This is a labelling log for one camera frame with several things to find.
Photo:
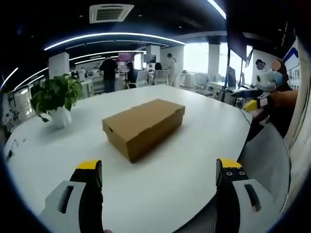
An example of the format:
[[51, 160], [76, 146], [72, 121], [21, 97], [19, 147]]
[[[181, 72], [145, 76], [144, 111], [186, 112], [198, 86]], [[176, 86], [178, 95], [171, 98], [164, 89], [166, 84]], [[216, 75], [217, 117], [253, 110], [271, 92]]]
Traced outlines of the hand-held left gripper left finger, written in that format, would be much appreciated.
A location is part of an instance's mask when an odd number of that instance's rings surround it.
[[82, 162], [45, 199], [39, 215], [52, 233], [102, 233], [102, 162]]

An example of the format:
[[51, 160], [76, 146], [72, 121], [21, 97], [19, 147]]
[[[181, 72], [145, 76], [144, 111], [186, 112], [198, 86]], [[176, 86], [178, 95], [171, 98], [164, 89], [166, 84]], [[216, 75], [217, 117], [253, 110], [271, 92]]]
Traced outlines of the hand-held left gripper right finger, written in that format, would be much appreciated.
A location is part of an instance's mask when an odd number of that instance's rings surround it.
[[270, 193], [241, 164], [216, 161], [217, 233], [265, 233], [279, 219]]

